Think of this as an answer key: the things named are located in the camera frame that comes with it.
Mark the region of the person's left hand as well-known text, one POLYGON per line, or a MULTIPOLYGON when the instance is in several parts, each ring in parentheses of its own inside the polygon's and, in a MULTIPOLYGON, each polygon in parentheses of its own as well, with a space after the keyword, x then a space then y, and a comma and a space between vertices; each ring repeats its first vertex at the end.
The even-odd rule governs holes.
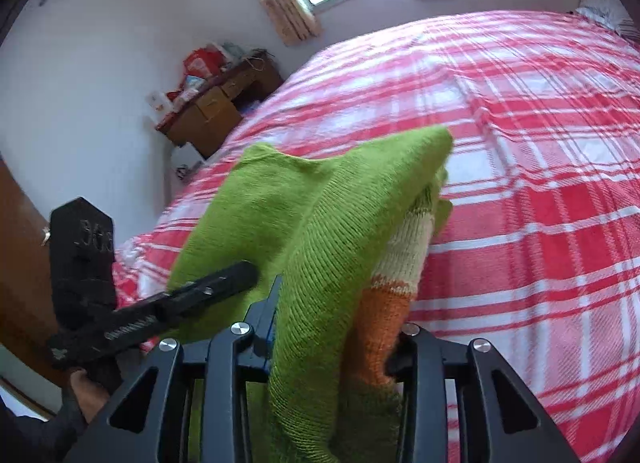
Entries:
POLYGON ((85 370, 70 373, 70 388, 87 423, 91 423, 111 396, 99 384, 89 379, 85 370))

